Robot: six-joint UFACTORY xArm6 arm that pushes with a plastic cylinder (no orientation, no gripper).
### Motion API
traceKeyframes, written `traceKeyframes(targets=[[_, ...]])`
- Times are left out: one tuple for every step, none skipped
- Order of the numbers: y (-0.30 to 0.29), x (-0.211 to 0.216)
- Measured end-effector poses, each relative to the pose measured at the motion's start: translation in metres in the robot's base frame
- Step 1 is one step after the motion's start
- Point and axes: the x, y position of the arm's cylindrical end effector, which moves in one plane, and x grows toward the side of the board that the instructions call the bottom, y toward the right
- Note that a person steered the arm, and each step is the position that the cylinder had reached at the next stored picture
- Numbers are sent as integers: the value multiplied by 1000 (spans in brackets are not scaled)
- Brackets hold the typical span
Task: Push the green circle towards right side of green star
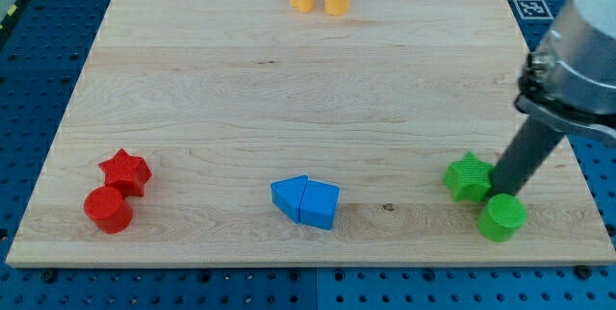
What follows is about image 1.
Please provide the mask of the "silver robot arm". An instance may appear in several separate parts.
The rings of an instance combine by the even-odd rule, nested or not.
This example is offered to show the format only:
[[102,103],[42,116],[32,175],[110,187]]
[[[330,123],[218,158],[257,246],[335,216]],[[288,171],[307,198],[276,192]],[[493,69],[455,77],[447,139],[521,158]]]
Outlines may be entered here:
[[551,147],[564,135],[615,146],[615,0],[567,0],[519,79],[527,114],[515,142]]

